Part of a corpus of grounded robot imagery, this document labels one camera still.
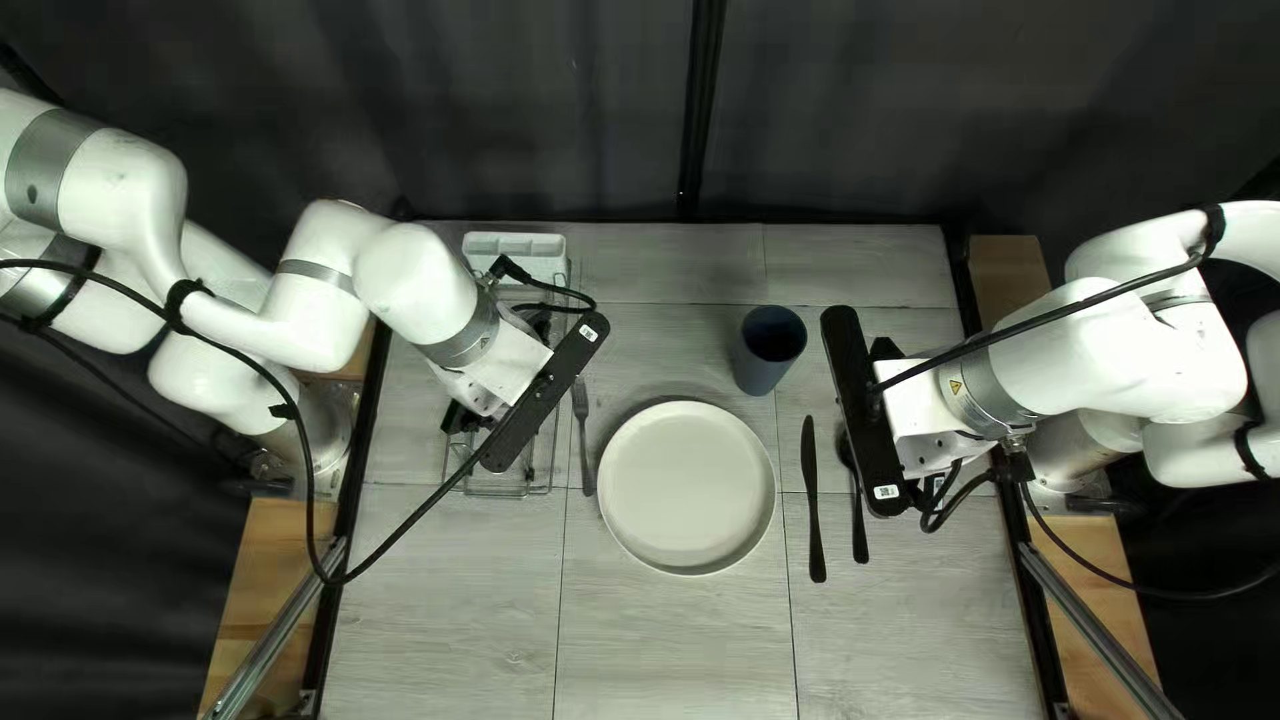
black curtain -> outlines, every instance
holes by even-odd
[[[247,501],[219,489],[225,466],[200,436],[120,404],[9,324],[0,348],[5,716],[189,720]],[[137,356],[81,350],[164,405],[148,397]]]

black backdrop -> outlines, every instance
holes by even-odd
[[[692,6],[8,0],[0,36],[67,106],[174,150],[192,219],[270,266],[320,196],[676,218]],[[682,217],[957,219],[1039,234],[1057,274],[1089,234],[1228,197],[1280,155],[1277,35],[1266,0],[730,0]],[[243,503],[38,342],[0,327],[0,547],[23,574],[0,589],[19,651],[0,702],[189,716]],[[145,356],[97,360],[146,391]]]

table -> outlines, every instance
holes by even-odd
[[[764,442],[781,502],[760,546],[710,578],[672,578],[613,542],[581,495],[572,423],[552,491],[443,501],[342,596],[321,698],[342,717],[1029,717],[1039,696],[993,497],[936,536],[870,520],[872,564],[851,559],[838,410],[817,316],[859,309],[906,352],[963,337],[942,233],[931,225],[442,223],[562,232],[576,284],[613,332],[585,375],[588,450],[658,396],[721,405]],[[810,347],[762,398],[724,354],[750,307],[788,305]],[[447,398],[393,340],[355,525],[362,557],[434,484]],[[799,475],[818,428],[828,582],[808,579]]]

metal dish rack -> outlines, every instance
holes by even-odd
[[[570,287],[568,277],[557,273],[554,283],[561,287]],[[494,296],[502,305],[512,307],[522,302],[563,302],[563,299],[553,293],[520,284],[498,284],[493,288]],[[570,327],[570,316],[563,313],[552,313],[545,328],[543,340],[549,347],[564,337]],[[547,416],[543,427],[534,436],[532,442],[525,447],[520,459],[504,473],[490,473],[479,465],[462,479],[462,491],[471,496],[484,497],[526,497],[529,495],[545,495],[550,492],[553,475],[556,473],[556,443],[557,430],[563,414],[563,404]],[[457,433],[445,438],[444,462],[440,468],[440,482],[443,483],[453,470],[458,468],[475,451],[489,430],[480,429],[470,433]]]

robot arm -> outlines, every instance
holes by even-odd
[[[125,274],[136,266],[147,295],[161,301],[195,277],[179,251],[186,172],[163,147],[0,90],[0,209],[9,218],[96,246]],[[28,250],[13,252],[29,258]],[[351,357],[372,310],[428,356],[451,395],[483,415],[513,404],[550,356],[430,229],[339,201],[303,211],[255,310],[193,292],[180,315],[211,340],[323,373]],[[136,334],[157,329],[148,320]]]
[[[1280,279],[1280,202],[1229,202],[1222,211],[1225,232],[1213,258]],[[1190,210],[1091,240],[1068,261],[1066,284],[996,329],[1185,263],[1193,250],[1203,250],[1197,246],[1206,223],[1206,213]],[[1268,360],[1276,345],[1280,320],[1263,319],[1251,331],[1249,365],[1260,397],[1280,397]],[[876,379],[924,360],[876,361]],[[1094,469],[1146,450],[1158,480],[1194,487],[1280,471],[1280,454],[1271,452],[1280,448],[1280,429],[1263,424],[1247,436],[1253,469],[1235,447],[1235,430],[1245,418],[1234,410],[1248,383],[1244,360],[1199,270],[1190,269],[910,378],[886,389],[883,401],[906,477],[986,451],[952,442],[956,432],[987,441],[1030,433],[1032,464],[1044,477],[1061,468]],[[1280,413],[1280,400],[1262,405],[1267,416]],[[942,438],[948,439],[932,443]],[[932,445],[937,450],[929,452]]]

